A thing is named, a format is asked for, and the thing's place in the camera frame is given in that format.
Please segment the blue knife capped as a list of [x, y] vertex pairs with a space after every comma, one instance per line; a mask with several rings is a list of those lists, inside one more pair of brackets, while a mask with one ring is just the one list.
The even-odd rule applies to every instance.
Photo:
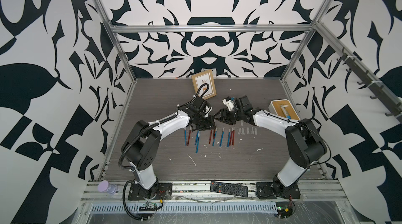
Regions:
[[195, 151], [195, 153], [198, 153], [199, 143], [200, 143], [200, 131], [198, 130], [196, 133], [196, 142], [195, 142], [196, 151]]
[[228, 130], [228, 137], [227, 137], [227, 147], [231, 144], [231, 129]]
[[220, 142], [219, 142], [219, 147], [222, 147], [222, 145], [223, 145], [224, 135], [225, 135], [225, 127], [223, 126], [222, 132], [221, 132], [221, 137], [220, 137]]

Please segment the red knife capped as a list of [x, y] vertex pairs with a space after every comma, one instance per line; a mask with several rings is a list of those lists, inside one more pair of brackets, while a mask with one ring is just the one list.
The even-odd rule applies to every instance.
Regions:
[[212, 136], [213, 136], [213, 130], [210, 130], [208, 144], [211, 144]]

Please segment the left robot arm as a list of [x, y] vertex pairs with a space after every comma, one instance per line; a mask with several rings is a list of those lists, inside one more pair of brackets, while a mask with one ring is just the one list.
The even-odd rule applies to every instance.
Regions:
[[162, 119], [138, 121], [121, 148], [119, 168], [131, 171], [143, 189], [151, 189], [158, 181], [152, 164], [161, 140], [186, 127], [191, 127], [193, 131], [215, 129], [211, 109], [208, 101], [197, 96], [184, 105], [178, 105], [173, 114]]

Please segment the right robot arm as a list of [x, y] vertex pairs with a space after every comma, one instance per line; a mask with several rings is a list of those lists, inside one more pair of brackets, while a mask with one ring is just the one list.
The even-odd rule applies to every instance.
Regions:
[[311, 120], [292, 121], [268, 112], [253, 108], [247, 96], [223, 99], [225, 108], [219, 110], [214, 118], [227, 125], [244, 121], [250, 125], [270, 130], [286, 139], [289, 159], [273, 178], [269, 196], [283, 197], [294, 187], [304, 173], [328, 149]]

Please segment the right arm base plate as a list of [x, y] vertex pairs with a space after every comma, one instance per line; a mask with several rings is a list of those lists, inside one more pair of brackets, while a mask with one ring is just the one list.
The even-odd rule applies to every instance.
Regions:
[[286, 198], [300, 199], [301, 193], [297, 183], [283, 187], [279, 182], [257, 182], [256, 196], [261, 200]]

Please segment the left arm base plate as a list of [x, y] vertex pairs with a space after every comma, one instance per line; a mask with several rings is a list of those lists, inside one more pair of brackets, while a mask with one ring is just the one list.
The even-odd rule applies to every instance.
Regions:
[[150, 189], [144, 189], [140, 184], [134, 184], [130, 186], [128, 200], [170, 200], [172, 191], [172, 183], [156, 183]]

